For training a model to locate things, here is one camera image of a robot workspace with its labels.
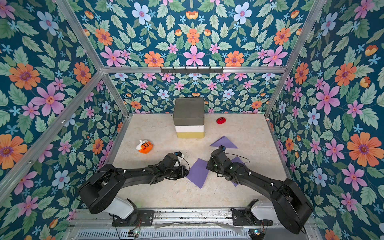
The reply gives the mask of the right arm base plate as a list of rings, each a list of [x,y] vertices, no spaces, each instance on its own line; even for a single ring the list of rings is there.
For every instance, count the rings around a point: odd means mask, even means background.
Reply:
[[[259,220],[250,210],[230,208],[234,226],[272,226],[272,220]]]

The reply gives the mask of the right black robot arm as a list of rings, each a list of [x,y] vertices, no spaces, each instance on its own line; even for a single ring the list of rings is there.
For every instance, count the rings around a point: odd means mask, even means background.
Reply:
[[[258,174],[244,164],[232,162],[220,146],[211,153],[207,169],[227,181],[249,187],[273,204],[279,222],[291,233],[304,232],[304,225],[314,211],[304,192],[290,179],[275,180]]]

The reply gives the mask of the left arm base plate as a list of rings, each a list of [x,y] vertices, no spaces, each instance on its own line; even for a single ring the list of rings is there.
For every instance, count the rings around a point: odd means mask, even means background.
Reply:
[[[134,210],[126,219],[113,216],[113,227],[149,227],[152,226],[155,211]]]

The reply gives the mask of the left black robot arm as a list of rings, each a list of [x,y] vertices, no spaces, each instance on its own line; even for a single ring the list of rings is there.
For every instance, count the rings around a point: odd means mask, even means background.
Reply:
[[[125,220],[137,207],[132,201],[118,197],[118,192],[131,186],[154,185],[163,180],[177,181],[187,177],[190,166],[181,165],[182,159],[182,153],[176,152],[144,168],[122,169],[106,164],[82,184],[79,196],[91,214],[107,213]]]

